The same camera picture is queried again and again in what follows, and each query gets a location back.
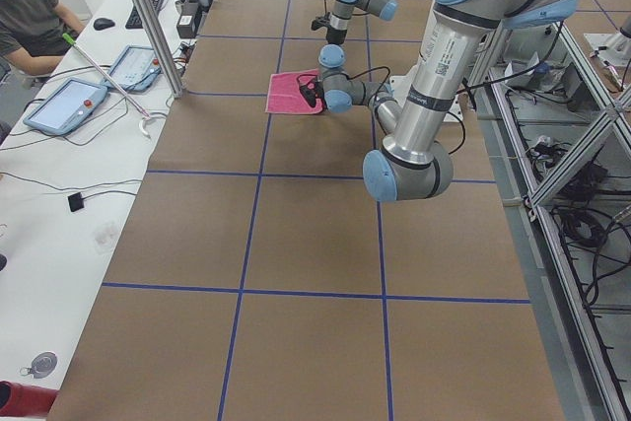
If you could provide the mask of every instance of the computer mouse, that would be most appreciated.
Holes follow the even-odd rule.
[[[92,24],[95,30],[105,30],[109,27],[113,27],[114,25],[116,25],[114,20],[106,19],[105,17],[99,17],[95,19],[94,23]]]

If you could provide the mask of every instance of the white desk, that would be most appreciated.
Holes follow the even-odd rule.
[[[100,64],[111,64],[127,44],[150,45],[144,30],[125,29],[131,7],[131,0],[107,0],[95,18],[111,18],[116,26],[97,32],[90,22],[80,35],[78,43]],[[170,49],[175,51],[180,43],[175,30],[175,0],[166,0],[159,18]],[[57,71],[86,65],[76,51],[70,50]],[[45,98],[71,76],[52,78],[39,97]],[[94,82],[101,79],[95,71],[76,76]],[[134,97],[146,109],[168,112],[166,102],[170,96],[166,79],[159,76],[146,93]],[[78,147],[55,138],[12,149],[44,137],[37,132],[8,137],[0,148],[0,173],[58,187],[141,179],[164,121],[153,121],[148,126],[151,139],[144,137],[138,128],[140,115],[130,106],[123,116],[124,102],[116,104],[120,98],[119,93],[111,93],[94,112],[102,116],[71,134],[74,141],[85,142],[106,123],[122,116],[87,146]],[[20,122],[12,133],[26,130]],[[93,188],[83,194],[109,189],[136,192],[138,187],[137,182],[120,184]],[[8,176],[0,180],[0,224],[6,225],[0,228],[0,234],[4,231],[0,252],[8,258],[6,268],[0,272],[0,380],[61,386],[134,199],[109,193],[87,200],[84,209],[71,213],[67,196],[72,192],[54,191]],[[110,241],[99,245],[98,233],[110,234]],[[22,377],[20,369],[45,351],[58,356],[55,371],[40,380]]]

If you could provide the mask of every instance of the pink cloth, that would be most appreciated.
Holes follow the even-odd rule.
[[[323,110],[322,101],[317,99],[315,107],[311,108],[305,98],[298,90],[298,78],[302,74],[317,74],[316,69],[300,71],[298,73],[272,74],[269,81],[269,91],[267,93],[267,105],[265,111],[268,113],[293,113],[293,114],[314,114]],[[307,83],[311,78],[304,77],[301,84]]]

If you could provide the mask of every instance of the tablet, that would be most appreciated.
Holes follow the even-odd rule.
[[[107,87],[68,79],[23,123],[50,135],[65,135],[83,123],[107,96]]]
[[[118,86],[129,93],[141,93],[153,84],[160,74],[160,66],[153,48],[128,45],[122,50],[107,72]],[[102,84],[113,85],[103,79]]]

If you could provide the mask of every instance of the green object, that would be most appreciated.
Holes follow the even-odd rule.
[[[74,46],[75,45],[75,40],[73,39],[72,36],[70,36],[69,34],[63,34],[63,39],[65,39],[66,41],[68,41],[68,43],[70,44],[70,46]]]

